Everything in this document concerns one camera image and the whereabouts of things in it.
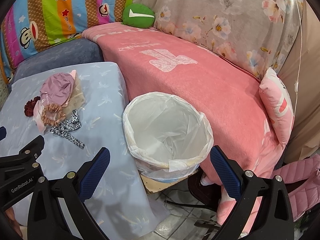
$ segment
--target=green pillow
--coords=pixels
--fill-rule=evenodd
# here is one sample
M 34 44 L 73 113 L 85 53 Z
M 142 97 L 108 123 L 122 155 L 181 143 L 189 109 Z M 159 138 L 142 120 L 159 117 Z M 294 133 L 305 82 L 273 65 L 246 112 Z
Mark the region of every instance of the green pillow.
M 122 20 L 124 25 L 146 29 L 153 25 L 155 14 L 143 4 L 133 3 L 124 9 Z

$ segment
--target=blue cushion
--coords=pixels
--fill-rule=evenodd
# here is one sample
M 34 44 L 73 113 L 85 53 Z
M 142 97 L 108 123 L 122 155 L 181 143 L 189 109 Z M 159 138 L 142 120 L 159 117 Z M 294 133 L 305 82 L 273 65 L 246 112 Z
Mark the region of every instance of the blue cushion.
M 87 39 L 77 39 L 53 46 L 21 62 L 13 77 L 17 80 L 54 68 L 83 63 L 103 62 L 100 47 Z

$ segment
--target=white cable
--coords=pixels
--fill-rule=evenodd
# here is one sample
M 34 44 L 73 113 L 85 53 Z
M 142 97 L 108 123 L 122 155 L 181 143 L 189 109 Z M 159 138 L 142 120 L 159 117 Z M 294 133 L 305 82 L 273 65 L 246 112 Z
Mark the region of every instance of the white cable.
M 297 102 L 298 102 L 298 85 L 299 85 L 299 75 L 300 75 L 300 67 L 301 67 L 301 55 L 302 55 L 302 23 L 301 23 L 300 10 L 299 10 L 299 5 L 298 5 L 298 1 L 297 0 L 296 0 L 296 4 L 297 4 L 299 20 L 300 20 L 301 47 L 300 47 L 300 59 L 299 59 L 298 76 L 297 76 L 297 81 L 294 84 L 294 91 L 296 92 L 296 104 L 294 106 L 294 116 L 296 115 Z

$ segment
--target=floral fabric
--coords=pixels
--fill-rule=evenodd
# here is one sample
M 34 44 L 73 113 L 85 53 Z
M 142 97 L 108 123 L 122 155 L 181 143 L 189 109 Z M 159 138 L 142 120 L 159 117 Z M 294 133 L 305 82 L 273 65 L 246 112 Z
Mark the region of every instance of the floral fabric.
M 221 55 L 262 80 L 280 71 L 297 36 L 303 0 L 134 0 L 154 27 Z

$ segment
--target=colorful striped blanket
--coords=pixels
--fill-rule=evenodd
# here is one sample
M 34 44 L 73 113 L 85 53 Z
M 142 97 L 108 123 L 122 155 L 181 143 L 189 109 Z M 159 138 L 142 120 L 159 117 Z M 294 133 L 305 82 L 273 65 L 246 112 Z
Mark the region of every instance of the colorful striped blanket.
M 1 69 L 9 82 L 23 60 L 92 26 L 121 21 L 132 0 L 16 0 L 1 25 Z

